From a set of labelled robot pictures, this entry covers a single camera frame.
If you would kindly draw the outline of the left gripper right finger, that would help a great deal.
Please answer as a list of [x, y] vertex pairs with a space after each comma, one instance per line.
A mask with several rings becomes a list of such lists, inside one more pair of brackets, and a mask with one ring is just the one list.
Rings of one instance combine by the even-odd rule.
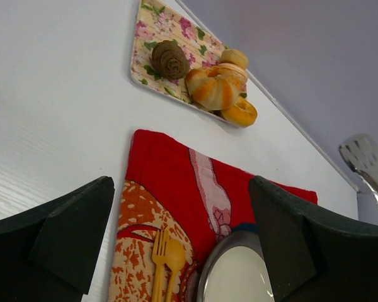
[[249, 195], [276, 301], [378, 301], [378, 226], [256, 176]]

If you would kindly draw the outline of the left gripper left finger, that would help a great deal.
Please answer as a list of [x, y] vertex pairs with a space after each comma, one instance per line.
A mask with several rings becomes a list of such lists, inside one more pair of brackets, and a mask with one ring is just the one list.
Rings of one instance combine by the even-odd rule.
[[81, 301], [88, 294], [115, 193], [102, 176], [0, 220], [0, 301]]

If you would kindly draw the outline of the metal tongs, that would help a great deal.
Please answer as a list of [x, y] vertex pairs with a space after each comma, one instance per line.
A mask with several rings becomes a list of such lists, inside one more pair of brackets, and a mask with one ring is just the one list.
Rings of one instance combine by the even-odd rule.
[[338, 151], [350, 168], [374, 193], [378, 204], [378, 144], [366, 133], [352, 135], [344, 140]]

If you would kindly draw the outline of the striped twisted bread roll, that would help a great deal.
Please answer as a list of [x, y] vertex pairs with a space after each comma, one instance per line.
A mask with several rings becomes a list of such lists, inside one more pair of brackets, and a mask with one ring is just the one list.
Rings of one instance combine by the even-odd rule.
[[222, 110], [234, 105], [247, 77], [226, 67], [197, 68], [185, 76], [192, 99], [208, 110]]

